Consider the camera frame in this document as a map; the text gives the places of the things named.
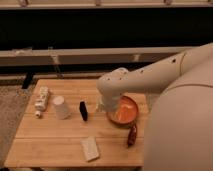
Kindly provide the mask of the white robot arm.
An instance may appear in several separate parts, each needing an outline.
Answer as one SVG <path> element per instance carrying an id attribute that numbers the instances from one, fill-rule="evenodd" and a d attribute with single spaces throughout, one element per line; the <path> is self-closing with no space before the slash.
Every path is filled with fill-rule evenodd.
<path id="1" fill-rule="evenodd" d="M 143 171 L 213 171 L 213 42 L 132 72 L 99 78 L 100 105 L 125 93 L 160 92 L 144 131 Z"/>

